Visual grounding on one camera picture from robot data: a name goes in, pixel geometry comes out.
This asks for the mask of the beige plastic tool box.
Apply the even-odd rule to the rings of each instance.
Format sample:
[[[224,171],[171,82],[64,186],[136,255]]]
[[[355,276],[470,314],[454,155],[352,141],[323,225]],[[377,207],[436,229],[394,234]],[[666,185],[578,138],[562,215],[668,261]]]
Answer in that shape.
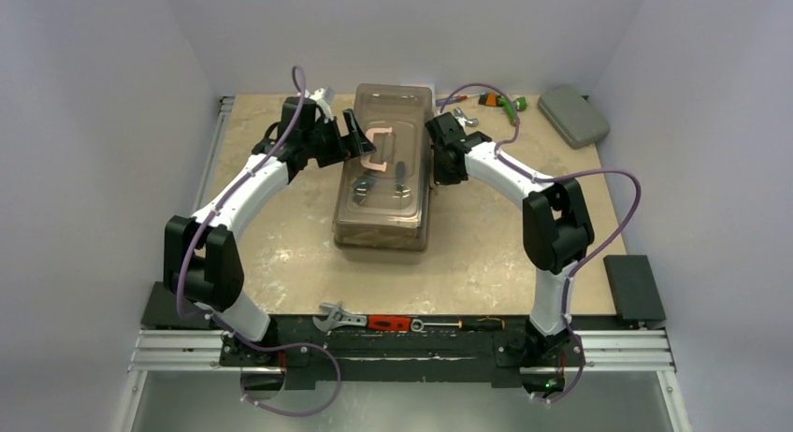
[[[344,163],[333,219],[335,245],[349,260],[416,264],[427,249],[431,147],[425,123],[433,116],[434,89],[362,83],[353,111],[365,136],[377,150]],[[390,177],[398,161],[407,165],[406,182],[412,198],[399,208],[356,206],[353,181],[366,170]]]

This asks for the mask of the small black handled hammer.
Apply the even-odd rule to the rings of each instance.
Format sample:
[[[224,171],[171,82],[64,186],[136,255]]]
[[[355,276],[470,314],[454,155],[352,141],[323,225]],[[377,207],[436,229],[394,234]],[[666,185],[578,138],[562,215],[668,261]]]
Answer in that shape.
[[[412,190],[407,184],[406,178],[407,165],[403,161],[396,163],[394,173],[390,177],[379,177],[374,170],[366,170],[353,181],[352,202],[356,206],[376,205],[383,202],[388,208],[392,205],[391,201],[384,201],[388,196],[393,198],[395,204],[401,208],[412,198]]]

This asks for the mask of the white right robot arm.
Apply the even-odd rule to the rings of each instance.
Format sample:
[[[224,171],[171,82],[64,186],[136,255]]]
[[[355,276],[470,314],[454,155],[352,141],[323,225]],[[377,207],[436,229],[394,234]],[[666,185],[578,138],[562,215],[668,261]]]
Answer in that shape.
[[[523,249],[536,270],[534,302],[523,343],[506,347],[504,353],[523,366],[550,362],[572,337],[574,274],[595,238],[581,185],[535,171],[482,132],[466,133],[451,113],[427,121],[425,129],[436,184],[474,178],[520,210]]]

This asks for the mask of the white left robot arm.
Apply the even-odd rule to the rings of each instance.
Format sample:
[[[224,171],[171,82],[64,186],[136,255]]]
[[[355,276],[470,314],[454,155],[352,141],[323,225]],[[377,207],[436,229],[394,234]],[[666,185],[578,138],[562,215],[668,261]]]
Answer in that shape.
[[[242,340],[243,354],[255,365],[273,362],[279,341],[267,332],[267,312],[244,293],[238,239],[309,161],[332,166],[375,150],[352,109],[337,117],[315,95],[286,98],[281,118],[221,192],[190,216],[175,215],[166,223],[164,284],[176,297],[179,316],[189,318],[186,307],[193,304]]]

